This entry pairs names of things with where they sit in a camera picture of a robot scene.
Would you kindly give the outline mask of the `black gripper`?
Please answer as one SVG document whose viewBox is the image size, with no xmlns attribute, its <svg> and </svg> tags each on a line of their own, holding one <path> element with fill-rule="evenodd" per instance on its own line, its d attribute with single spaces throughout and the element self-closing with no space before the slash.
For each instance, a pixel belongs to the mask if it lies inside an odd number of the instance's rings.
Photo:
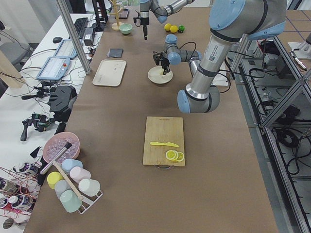
<svg viewBox="0 0 311 233">
<path fill-rule="evenodd" d="M 143 36 L 144 40 L 148 38 L 148 27 L 149 25 L 149 17 L 133 17 L 133 22 L 137 27 L 143 26 Z"/>
<path fill-rule="evenodd" d="M 164 67 L 163 75 L 166 75 L 171 69 L 169 66 L 169 60 L 163 54 L 163 52 L 153 51 L 153 60 L 157 66 L 161 64 L 161 66 Z"/>
</svg>

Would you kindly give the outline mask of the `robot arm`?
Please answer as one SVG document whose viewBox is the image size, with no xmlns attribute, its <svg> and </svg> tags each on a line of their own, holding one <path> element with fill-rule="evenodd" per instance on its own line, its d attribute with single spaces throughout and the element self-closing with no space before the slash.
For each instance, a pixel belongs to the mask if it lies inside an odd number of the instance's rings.
<svg viewBox="0 0 311 233">
<path fill-rule="evenodd" d="M 150 24 L 150 12 L 152 12 L 157 20 L 162 24 L 167 20 L 168 16 L 176 14 L 184 6 L 192 4 L 193 2 L 193 0 L 175 0 L 171 4 L 160 6 L 157 0 L 140 0 L 139 11 L 137 11 L 138 15 L 133 17 L 133 22 L 137 27 L 142 26 L 144 40 L 147 40 L 147 26 Z"/>
<path fill-rule="evenodd" d="M 283 32 L 287 2 L 285 0 L 218 0 L 209 15 L 211 37 L 204 55 L 181 50 L 177 37 L 168 35 L 164 50 L 154 55 L 164 73 L 170 65 L 187 62 L 192 74 L 191 83 L 177 95 L 182 113 L 207 113 L 220 102 L 220 92 L 212 84 L 230 48 L 244 34 L 249 40 L 267 39 Z"/>
</svg>

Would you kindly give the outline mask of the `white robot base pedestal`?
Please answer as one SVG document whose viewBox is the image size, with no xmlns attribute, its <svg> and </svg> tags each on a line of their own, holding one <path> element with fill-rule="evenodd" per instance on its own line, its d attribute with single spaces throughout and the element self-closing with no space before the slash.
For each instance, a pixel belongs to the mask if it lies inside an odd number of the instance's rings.
<svg viewBox="0 0 311 233">
<path fill-rule="evenodd" d="M 210 41 L 191 82 L 193 89 L 209 88 L 229 48 L 242 37 L 239 17 L 245 4 L 244 0 L 215 1 L 209 15 Z"/>
</svg>

